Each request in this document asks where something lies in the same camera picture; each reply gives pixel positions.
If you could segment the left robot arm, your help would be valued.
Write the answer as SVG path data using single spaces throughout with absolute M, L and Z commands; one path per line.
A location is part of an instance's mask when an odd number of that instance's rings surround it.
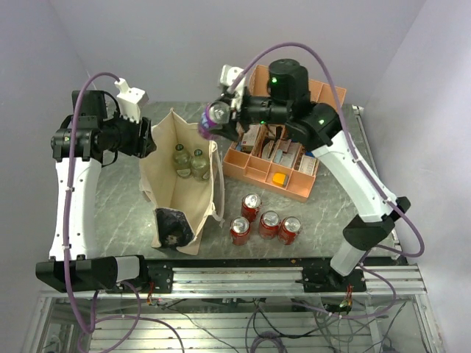
M 76 90 L 71 94 L 78 118 L 68 115 L 51 139 L 59 188 L 57 222 L 49 258 L 37 263 L 35 274 L 61 293 L 115 290 L 122 281 L 141 292 L 150 282 L 144 256 L 101 256 L 94 217 L 104 152 L 144 158 L 156 149 L 151 121 L 141 115 L 148 97 L 139 88 L 117 96 L 103 90 L 88 90 L 82 99 L 78 95 Z

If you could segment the clear bottle green cap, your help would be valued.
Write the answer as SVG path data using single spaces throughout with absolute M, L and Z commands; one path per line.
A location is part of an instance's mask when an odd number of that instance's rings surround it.
M 197 181 L 205 182 L 210 177 L 210 163 L 201 149 L 195 149 L 191 160 L 191 172 Z

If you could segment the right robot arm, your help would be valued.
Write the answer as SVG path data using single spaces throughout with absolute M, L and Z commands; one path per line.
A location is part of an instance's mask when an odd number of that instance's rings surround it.
M 248 131 L 256 123 L 283 125 L 290 138 L 334 175 L 358 211 L 344 228 L 344 240 L 324 274 L 331 290 L 342 290 L 361 258 L 392 232 L 411 203 L 392 193 L 365 163 L 340 117 L 341 109 L 311 98 L 306 67 L 281 59 L 272 62 L 268 72 L 267 96 L 253 96 L 242 68 L 224 65 L 219 77 L 222 94 L 207 107 L 208 122 L 202 126 L 237 141 L 239 126 Z

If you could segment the cream canvas tote bag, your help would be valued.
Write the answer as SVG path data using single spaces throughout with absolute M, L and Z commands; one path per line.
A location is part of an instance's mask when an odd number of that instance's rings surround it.
M 224 223 L 224 175 L 217 142 L 199 135 L 198 125 L 171 110 L 151 128 L 157 149 L 139 161 L 140 191 L 153 204 L 153 249 L 173 249 L 196 255 L 208 217 Z M 202 150 L 209 159 L 209 179 L 182 178 L 172 155 L 177 144 L 187 151 Z

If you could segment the purple soda can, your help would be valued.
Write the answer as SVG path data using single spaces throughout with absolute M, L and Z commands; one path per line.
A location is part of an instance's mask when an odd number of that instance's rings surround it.
M 230 121 L 230 105 L 223 101 L 210 103 L 203 111 L 198 123 L 199 134 L 206 140 L 216 136 L 213 130 L 221 129 Z

